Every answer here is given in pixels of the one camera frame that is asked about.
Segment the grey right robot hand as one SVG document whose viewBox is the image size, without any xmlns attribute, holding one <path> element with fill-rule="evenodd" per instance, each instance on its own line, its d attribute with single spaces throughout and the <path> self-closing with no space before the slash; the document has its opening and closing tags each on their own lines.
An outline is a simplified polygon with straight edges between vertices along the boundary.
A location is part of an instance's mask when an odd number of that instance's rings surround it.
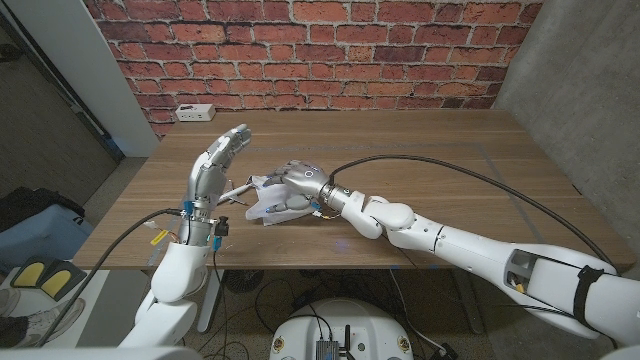
<svg viewBox="0 0 640 360">
<path fill-rule="evenodd" d="M 329 176 L 319 166 L 300 160 L 290 160 L 277 168 L 264 182 L 264 187 L 276 184 L 286 185 L 293 195 L 285 201 L 270 206 L 266 212 L 276 213 L 285 210 L 303 210 L 317 199 L 321 190 L 329 183 Z"/>
</svg>

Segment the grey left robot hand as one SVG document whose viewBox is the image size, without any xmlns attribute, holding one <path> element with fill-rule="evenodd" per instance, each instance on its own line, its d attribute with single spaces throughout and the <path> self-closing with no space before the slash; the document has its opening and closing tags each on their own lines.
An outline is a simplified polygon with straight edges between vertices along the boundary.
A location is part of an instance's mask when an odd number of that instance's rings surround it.
<svg viewBox="0 0 640 360">
<path fill-rule="evenodd" d="M 235 155 L 251 141 L 251 130 L 240 124 L 218 137 L 196 159 L 187 183 L 187 201 L 216 205 L 227 181 L 226 172 Z"/>
</svg>

